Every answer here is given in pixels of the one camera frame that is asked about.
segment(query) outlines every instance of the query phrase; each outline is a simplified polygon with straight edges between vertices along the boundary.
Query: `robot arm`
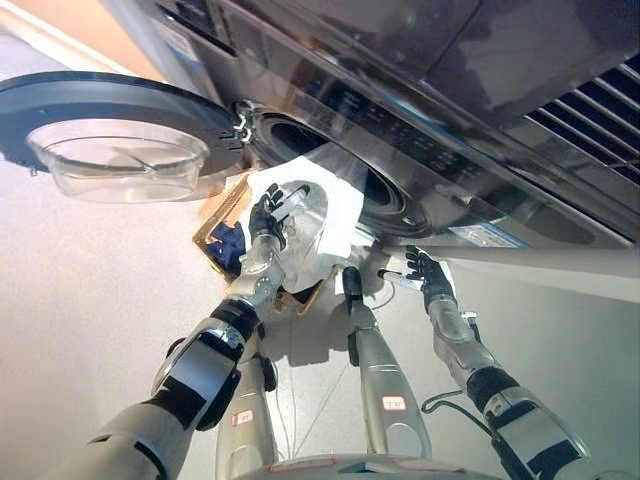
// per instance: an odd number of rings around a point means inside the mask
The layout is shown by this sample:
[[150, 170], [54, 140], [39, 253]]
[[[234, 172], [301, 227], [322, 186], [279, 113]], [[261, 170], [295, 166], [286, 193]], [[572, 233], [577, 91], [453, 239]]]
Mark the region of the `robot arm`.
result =
[[415, 248], [407, 258], [414, 270], [408, 278], [423, 281], [435, 352], [484, 416], [507, 473], [515, 479], [588, 478], [582, 476], [583, 468], [590, 469], [584, 442], [482, 344], [475, 323], [461, 315], [440, 264]]
[[275, 305], [285, 278], [284, 248], [274, 217], [282, 192], [272, 185], [253, 207], [252, 249], [231, 293], [173, 348], [153, 382], [151, 398], [120, 412], [73, 461], [47, 480], [172, 480], [195, 430], [222, 418], [240, 380], [244, 345]]

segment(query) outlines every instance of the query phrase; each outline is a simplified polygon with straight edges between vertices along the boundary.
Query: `label sticker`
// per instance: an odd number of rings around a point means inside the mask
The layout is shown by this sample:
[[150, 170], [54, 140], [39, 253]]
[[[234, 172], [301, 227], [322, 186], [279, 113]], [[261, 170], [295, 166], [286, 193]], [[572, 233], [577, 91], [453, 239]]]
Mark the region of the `label sticker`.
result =
[[527, 244], [490, 223], [449, 227], [449, 230], [478, 247], [529, 248]]
[[382, 408], [385, 412], [404, 412], [407, 402], [400, 395], [385, 395], [382, 397]]
[[290, 460], [276, 463], [269, 467], [269, 473], [291, 472], [294, 470], [311, 470], [314, 468], [326, 468], [336, 465], [338, 461], [332, 457], [309, 458], [305, 460]]
[[243, 410], [242, 412], [238, 412], [233, 417], [231, 417], [231, 425], [234, 427], [251, 421], [253, 421], [253, 410], [251, 409]]
[[181, 55], [184, 55], [192, 62], [200, 62], [200, 59], [196, 55], [196, 52], [193, 50], [193, 47], [189, 43], [187, 37], [180, 35], [178, 32], [170, 29], [163, 23], [158, 20], [152, 18], [153, 26], [156, 28], [160, 36], [167, 42], [173, 50], [178, 52]]

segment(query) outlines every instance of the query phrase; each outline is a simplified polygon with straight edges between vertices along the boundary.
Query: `washing machine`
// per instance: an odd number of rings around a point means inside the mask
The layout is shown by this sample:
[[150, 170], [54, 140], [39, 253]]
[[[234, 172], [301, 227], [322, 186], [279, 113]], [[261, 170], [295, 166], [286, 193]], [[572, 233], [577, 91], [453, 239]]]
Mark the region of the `washing machine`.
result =
[[332, 143], [366, 168], [360, 225], [385, 243], [638, 239], [636, 1], [103, 3], [169, 84], [1, 85], [5, 157], [68, 195], [184, 200]]

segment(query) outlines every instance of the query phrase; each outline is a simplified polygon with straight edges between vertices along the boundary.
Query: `open washer door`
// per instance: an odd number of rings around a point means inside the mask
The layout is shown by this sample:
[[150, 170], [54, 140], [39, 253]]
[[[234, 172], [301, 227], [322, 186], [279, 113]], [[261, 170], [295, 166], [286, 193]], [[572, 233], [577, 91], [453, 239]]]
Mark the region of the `open washer door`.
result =
[[151, 80], [48, 72], [0, 82], [0, 149], [50, 172], [75, 198], [142, 203], [189, 196], [236, 163], [243, 144], [224, 108]]

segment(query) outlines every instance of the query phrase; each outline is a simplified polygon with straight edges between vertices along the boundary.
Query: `transparent glass bowl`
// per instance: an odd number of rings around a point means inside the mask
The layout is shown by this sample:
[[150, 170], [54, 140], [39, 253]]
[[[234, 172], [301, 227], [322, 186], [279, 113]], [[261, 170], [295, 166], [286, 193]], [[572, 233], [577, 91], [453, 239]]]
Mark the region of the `transparent glass bowl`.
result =
[[65, 195], [108, 203], [188, 197], [209, 155], [192, 135], [132, 120], [52, 123], [32, 131], [27, 144]]

